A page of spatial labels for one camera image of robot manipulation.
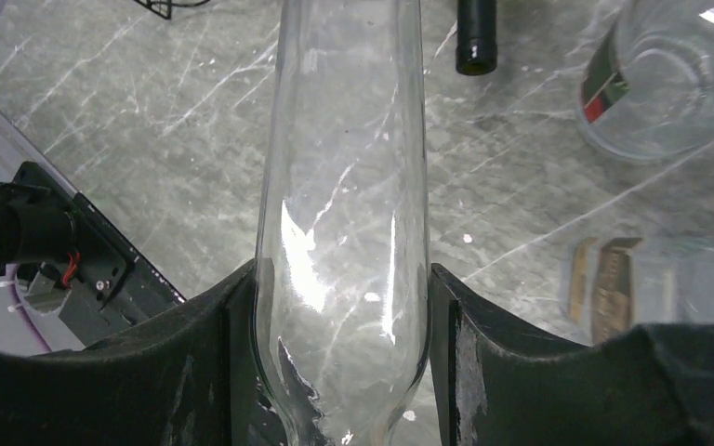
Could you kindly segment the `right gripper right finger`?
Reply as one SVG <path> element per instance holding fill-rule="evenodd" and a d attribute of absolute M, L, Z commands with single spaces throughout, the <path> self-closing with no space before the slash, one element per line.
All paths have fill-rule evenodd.
<path fill-rule="evenodd" d="M 444 445 L 714 445 L 714 325 L 642 324 L 594 347 L 431 268 Z"/>

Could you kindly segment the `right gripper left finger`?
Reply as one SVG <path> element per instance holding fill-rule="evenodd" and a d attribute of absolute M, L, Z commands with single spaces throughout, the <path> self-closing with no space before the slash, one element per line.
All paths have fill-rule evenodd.
<path fill-rule="evenodd" d="M 284 445 L 250 344 L 254 264 L 81 350 L 0 353 L 0 445 Z"/>

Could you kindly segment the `square black-capped liquor bottle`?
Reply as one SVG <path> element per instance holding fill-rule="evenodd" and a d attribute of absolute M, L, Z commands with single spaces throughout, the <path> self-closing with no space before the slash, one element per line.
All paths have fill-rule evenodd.
<path fill-rule="evenodd" d="M 638 324 L 714 324 L 714 238 L 585 237 L 563 264 L 560 300 L 589 345 Z"/>

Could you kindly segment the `clear wine bottle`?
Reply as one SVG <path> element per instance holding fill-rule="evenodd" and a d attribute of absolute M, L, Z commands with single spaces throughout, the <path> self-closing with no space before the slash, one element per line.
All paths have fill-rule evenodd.
<path fill-rule="evenodd" d="M 387 445 L 430 344 L 420 4 L 287 1 L 252 341 L 292 445 Z"/>

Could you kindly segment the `dark green labelled wine bottle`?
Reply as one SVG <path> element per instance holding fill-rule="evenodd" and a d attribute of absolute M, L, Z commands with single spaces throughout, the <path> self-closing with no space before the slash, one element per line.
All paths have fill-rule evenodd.
<path fill-rule="evenodd" d="M 458 0 L 456 71 L 466 76 L 493 72 L 497 65 L 497 1 Z"/>

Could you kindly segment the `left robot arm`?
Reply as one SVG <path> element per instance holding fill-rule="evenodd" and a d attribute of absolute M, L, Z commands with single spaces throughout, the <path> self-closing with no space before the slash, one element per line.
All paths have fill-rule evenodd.
<path fill-rule="evenodd" d="M 67 259 L 61 279 L 67 287 L 81 261 L 77 230 L 75 216 L 52 189 L 0 182 L 0 276 L 9 264 Z"/>

